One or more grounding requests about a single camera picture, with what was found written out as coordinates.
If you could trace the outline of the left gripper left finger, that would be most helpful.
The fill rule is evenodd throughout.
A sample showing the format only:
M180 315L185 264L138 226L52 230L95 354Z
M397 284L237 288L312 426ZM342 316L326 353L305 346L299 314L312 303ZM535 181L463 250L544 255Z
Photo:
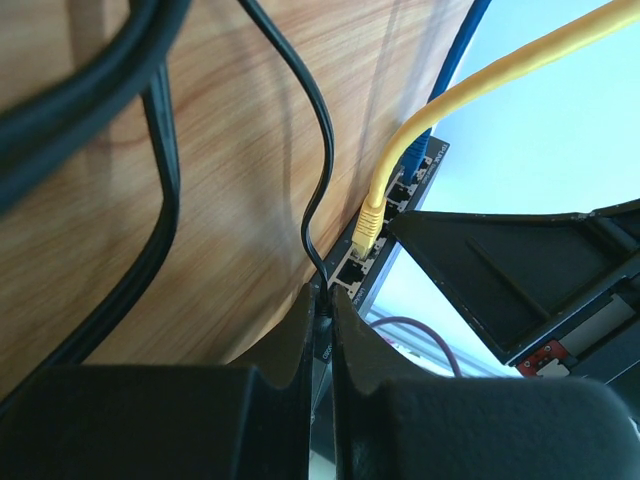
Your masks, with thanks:
M226 365L44 370L2 421L2 477L306 478L314 304Z

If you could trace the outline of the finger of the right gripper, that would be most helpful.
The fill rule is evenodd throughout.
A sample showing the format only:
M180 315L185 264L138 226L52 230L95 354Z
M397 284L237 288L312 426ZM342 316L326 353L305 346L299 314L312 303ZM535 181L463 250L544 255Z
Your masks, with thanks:
M389 232L503 364L612 300L639 310L639 203L590 213L408 211Z

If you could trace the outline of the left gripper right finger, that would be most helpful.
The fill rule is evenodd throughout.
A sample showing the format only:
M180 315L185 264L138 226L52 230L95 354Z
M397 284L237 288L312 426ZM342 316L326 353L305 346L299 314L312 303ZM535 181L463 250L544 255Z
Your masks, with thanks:
M577 378L445 378L332 293L336 470L341 479L635 479L624 402Z

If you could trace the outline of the black network switch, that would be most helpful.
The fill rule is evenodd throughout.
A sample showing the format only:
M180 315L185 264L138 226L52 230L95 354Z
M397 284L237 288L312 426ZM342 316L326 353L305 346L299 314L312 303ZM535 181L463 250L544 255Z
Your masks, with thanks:
M353 252L352 233L356 224L351 220L332 247L328 257L329 285L342 287L361 317L366 317L399 253L395 237L388 224L399 214L418 209L431 188L450 144L436 137L429 139L426 153L413 179L405 183L403 171L394 170L386 189L383 227L367 257Z

